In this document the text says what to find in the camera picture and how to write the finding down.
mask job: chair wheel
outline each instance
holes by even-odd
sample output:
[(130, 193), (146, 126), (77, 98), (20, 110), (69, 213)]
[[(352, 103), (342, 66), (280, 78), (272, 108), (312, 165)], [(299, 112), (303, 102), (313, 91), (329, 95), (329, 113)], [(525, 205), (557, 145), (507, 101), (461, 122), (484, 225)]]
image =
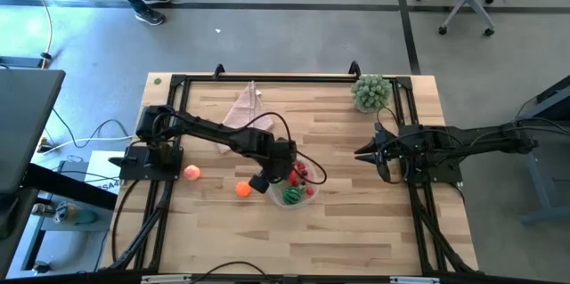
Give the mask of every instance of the chair wheel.
[(490, 36), (492, 36), (494, 33), (495, 33), (495, 31), (492, 30), (491, 28), (487, 28), (487, 29), (484, 30), (484, 35), (485, 35), (486, 37), (490, 37)]

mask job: wooden tabletop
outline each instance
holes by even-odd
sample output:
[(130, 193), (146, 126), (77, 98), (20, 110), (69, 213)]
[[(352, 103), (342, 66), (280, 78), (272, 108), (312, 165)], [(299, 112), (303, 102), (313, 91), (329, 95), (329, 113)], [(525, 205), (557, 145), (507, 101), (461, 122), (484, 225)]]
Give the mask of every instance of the wooden tabletop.
[[(171, 75), (149, 74), (142, 105), (166, 103)], [(415, 76), (411, 81), (420, 123), (444, 125), (434, 77)], [(222, 122), (246, 85), (192, 83), (187, 110)], [(277, 207), (267, 195), (256, 192), (241, 199), (235, 195), (235, 184), (248, 181), (259, 166), (231, 152), (220, 154), (212, 142), (184, 136), (183, 166), (200, 167), (202, 177), (175, 183), (159, 270), (203, 273), (225, 262), (244, 260), (275, 274), (420, 274), (407, 187), (382, 182), (373, 165), (354, 160), (354, 150), (373, 136), (376, 118), (354, 110), (350, 85), (257, 83), (256, 87), (262, 93), (264, 111), (285, 117), (299, 150), (321, 163), (329, 180), (315, 201), (301, 209)], [(381, 112), (380, 120), (397, 134), (387, 111)], [(272, 132), (285, 136), (280, 120), (273, 121)], [(399, 174), (395, 163), (391, 171)], [(127, 186), (121, 189), (119, 200)], [(140, 182), (126, 201), (117, 228), (119, 254), (141, 227), (148, 187), (149, 183)], [(434, 184), (434, 195), (443, 234), (465, 262), (476, 268), (459, 193), (449, 185)], [(153, 231), (147, 261), (154, 236)], [(427, 243), (433, 251), (429, 236)], [(107, 241), (102, 265), (110, 262)], [(256, 271), (232, 265), (217, 272)]]

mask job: green plant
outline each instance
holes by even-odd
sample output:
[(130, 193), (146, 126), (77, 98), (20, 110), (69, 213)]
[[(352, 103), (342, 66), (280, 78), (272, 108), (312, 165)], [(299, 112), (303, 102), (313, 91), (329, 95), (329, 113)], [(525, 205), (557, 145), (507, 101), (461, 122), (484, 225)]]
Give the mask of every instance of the green plant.
[(351, 88), (354, 106), (361, 112), (370, 113), (388, 105), (392, 85), (380, 75), (360, 77)]

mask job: concrete floor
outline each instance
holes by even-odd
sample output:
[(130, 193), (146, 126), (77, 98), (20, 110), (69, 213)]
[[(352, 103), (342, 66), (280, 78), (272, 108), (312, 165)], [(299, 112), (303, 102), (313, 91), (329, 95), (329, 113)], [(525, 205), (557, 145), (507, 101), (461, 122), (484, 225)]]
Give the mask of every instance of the concrete floor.
[[(397, 0), (179, 0), (197, 3), (383, 4)], [(417, 4), (408, 0), (408, 4)], [(421, 4), (452, 4), (424, 0)], [(501, 0), (497, 5), (504, 5)], [(570, 0), (508, 0), (507, 6), (568, 7)], [(56, 109), (76, 136), (107, 118), (134, 130), (150, 71), (346, 72), (358, 60), (375, 74), (410, 74), (399, 12), (164, 9), (168, 22), (146, 27), (125, 8), (52, 8), (51, 68), (67, 77)], [(484, 23), (460, 14), (445, 37), (445, 15), (411, 13), (422, 74), (435, 75), (449, 125), (497, 125), (519, 106), (568, 75), (568, 14), (494, 14), (497, 32), (481, 37)], [(47, 36), (39, 7), (0, 6), (0, 54), (37, 56)], [(69, 136), (57, 118), (47, 129), (57, 142)], [(104, 136), (119, 136), (105, 127)], [(56, 166), (67, 155), (121, 150), (124, 142), (65, 148), (34, 160)], [(518, 217), (538, 209), (524, 160), (480, 155), (461, 165), (467, 212), (480, 269), (489, 274), (543, 280), (570, 279), (568, 221), (524, 226)]]

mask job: clear plastic bowl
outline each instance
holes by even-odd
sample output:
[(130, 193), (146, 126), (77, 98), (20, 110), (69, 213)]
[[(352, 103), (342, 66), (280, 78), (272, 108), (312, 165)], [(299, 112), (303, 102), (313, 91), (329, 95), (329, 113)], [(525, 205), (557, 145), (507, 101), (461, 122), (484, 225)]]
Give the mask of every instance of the clear plastic bowl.
[[(321, 180), (322, 176), (319, 176), (318, 174), (316, 174), (317, 171), (315, 170), (313, 163), (309, 162), (308, 160), (304, 160), (304, 158), (298, 159), (297, 162), (305, 164), (306, 170), (309, 172), (309, 175), (312, 177), (312, 180), (314, 180), (314, 181), (320, 181)], [(275, 204), (277, 204), (277, 206), (283, 207), (286, 209), (297, 209), (297, 208), (305, 207), (306, 205), (308, 205), (310, 202), (312, 202), (317, 197), (317, 194), (319, 194), (319, 185), (307, 183), (307, 186), (311, 187), (314, 190), (313, 195), (309, 196), (306, 193), (303, 193), (303, 195), (301, 196), (301, 200), (299, 200), (299, 202), (297, 204), (287, 205), (283, 201), (283, 191), (285, 191), (290, 186), (291, 186), (291, 184), (289, 183), (289, 181), (287, 179), (284, 179), (280, 183), (269, 185), (269, 191), (268, 191), (269, 197), (273, 200), (273, 202)]]

